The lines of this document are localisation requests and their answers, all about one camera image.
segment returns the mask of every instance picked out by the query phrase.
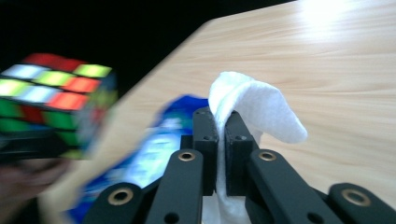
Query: white cloth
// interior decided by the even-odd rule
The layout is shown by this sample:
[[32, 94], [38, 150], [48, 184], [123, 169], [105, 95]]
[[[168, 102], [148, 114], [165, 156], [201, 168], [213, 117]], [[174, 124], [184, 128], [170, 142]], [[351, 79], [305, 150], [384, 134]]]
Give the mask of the white cloth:
[[236, 72], [222, 72], [210, 88], [209, 106], [219, 133], [217, 195], [204, 197], [205, 224], [250, 223], [244, 197], [227, 197], [225, 186], [224, 126], [237, 111], [258, 143], [262, 133], [286, 143], [306, 139], [307, 131], [279, 89]]

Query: hand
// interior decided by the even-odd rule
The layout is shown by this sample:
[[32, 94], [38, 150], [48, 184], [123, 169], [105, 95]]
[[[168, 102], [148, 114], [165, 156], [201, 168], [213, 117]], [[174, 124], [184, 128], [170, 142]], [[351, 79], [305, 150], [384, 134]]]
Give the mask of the hand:
[[69, 163], [67, 159], [36, 159], [0, 165], [0, 224], [59, 179]]

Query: black background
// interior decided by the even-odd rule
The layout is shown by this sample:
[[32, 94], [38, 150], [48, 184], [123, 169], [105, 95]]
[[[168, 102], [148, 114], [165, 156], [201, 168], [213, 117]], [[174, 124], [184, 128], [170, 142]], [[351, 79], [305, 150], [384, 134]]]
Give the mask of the black background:
[[55, 53], [115, 68], [123, 95], [204, 22], [289, 1], [1, 1], [0, 69]]

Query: wood grain surface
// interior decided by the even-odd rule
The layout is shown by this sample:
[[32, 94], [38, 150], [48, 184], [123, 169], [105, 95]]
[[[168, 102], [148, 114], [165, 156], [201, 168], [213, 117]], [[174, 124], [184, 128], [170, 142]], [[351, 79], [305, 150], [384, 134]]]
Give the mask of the wood grain surface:
[[309, 133], [297, 145], [264, 135], [261, 147], [316, 189], [350, 182], [395, 208], [395, 11], [391, 0], [298, 1], [209, 21], [114, 107], [92, 158], [40, 198], [45, 219], [65, 222], [78, 187], [131, 152], [164, 104], [207, 97], [222, 71], [278, 87]]

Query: blue packaging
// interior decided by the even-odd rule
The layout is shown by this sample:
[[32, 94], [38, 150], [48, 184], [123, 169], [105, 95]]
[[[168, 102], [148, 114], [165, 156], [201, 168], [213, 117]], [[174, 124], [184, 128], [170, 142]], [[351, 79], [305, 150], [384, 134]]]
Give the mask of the blue packaging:
[[182, 95], [167, 104], [133, 153], [81, 188], [75, 207], [67, 211], [73, 222], [81, 223], [109, 186], [127, 182], [144, 188], [163, 176], [169, 157], [179, 150], [181, 135], [192, 134], [193, 112], [206, 106], [207, 99], [192, 95]]

